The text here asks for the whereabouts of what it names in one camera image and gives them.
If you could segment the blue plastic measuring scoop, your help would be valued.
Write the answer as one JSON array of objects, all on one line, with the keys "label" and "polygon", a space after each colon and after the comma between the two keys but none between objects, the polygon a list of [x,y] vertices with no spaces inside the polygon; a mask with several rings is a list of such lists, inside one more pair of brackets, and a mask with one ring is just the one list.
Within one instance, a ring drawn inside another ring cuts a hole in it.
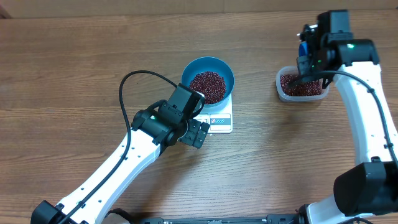
[{"label": "blue plastic measuring scoop", "polygon": [[301,42],[298,48],[298,56],[307,56],[308,55],[308,44],[306,42]]}]

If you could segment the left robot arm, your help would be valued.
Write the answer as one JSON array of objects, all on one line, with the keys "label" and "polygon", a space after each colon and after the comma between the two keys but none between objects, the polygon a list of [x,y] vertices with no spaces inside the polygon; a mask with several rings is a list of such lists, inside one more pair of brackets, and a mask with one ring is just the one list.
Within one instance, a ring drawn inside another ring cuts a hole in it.
[{"label": "left robot arm", "polygon": [[41,202],[31,223],[101,223],[131,182],[167,147],[180,141],[200,148],[210,128],[195,119],[205,98],[178,84],[168,100],[140,110],[116,150],[74,192],[56,205]]}]

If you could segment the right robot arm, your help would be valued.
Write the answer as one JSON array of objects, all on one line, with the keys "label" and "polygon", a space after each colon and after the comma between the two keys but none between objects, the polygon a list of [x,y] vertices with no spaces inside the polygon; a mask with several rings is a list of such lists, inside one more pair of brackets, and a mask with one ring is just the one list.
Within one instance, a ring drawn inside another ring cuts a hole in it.
[{"label": "right robot arm", "polygon": [[345,104],[356,165],[333,184],[333,194],[303,206],[300,223],[366,222],[397,211],[397,130],[382,89],[373,41],[355,39],[346,10],[324,12],[299,35],[297,84],[333,83]]}]

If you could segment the white digital kitchen scale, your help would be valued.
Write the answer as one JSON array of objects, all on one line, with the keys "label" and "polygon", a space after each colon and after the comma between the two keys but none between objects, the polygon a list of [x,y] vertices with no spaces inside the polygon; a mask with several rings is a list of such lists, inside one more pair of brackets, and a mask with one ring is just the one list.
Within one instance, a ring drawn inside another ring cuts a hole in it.
[{"label": "white digital kitchen scale", "polygon": [[213,105],[205,105],[196,120],[210,125],[209,134],[229,134],[233,131],[232,95]]}]

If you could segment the red beans in bowl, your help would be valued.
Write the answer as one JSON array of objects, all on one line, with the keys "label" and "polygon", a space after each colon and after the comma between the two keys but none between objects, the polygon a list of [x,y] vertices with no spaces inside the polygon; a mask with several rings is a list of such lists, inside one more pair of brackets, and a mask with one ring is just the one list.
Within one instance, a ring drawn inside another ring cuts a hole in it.
[{"label": "red beans in bowl", "polygon": [[220,102],[226,93],[226,82],[222,76],[216,72],[205,71],[195,75],[189,87],[199,93],[204,94],[205,103],[212,105]]}]

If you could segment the teal metal bowl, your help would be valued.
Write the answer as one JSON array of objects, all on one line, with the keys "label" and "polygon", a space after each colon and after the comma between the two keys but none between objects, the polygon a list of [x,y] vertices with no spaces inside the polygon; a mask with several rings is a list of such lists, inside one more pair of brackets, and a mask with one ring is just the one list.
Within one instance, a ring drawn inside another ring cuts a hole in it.
[{"label": "teal metal bowl", "polygon": [[222,100],[232,94],[235,84],[234,73],[226,62],[215,57],[200,57],[190,62],[182,73],[181,83],[189,87],[195,75],[205,71],[216,72],[224,78],[226,93]]}]

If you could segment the clear plastic food container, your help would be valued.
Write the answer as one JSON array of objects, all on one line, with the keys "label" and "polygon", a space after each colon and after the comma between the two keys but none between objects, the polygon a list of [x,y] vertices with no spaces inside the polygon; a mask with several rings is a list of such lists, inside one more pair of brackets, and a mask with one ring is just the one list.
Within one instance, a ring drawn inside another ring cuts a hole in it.
[{"label": "clear plastic food container", "polygon": [[277,88],[277,92],[279,95],[279,98],[281,101],[284,102],[289,102],[289,103],[298,103],[298,102],[309,102],[309,101],[318,101],[318,100],[322,100],[324,99],[328,92],[329,92],[329,88],[322,88],[322,94],[321,95],[315,95],[315,96],[289,96],[286,95],[280,86],[280,76],[284,75],[284,74],[294,74],[294,75],[298,75],[299,71],[297,69],[296,66],[286,66],[283,67],[279,70],[278,74],[276,75],[275,78],[275,84],[276,84],[276,88]]}]

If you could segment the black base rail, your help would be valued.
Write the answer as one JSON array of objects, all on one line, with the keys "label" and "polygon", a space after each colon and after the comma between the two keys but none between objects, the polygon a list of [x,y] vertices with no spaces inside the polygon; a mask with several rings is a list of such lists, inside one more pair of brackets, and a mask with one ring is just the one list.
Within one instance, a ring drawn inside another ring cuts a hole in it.
[{"label": "black base rail", "polygon": [[297,214],[270,214],[266,217],[234,218],[182,218],[166,219],[160,217],[141,218],[138,224],[302,224],[305,219]]}]

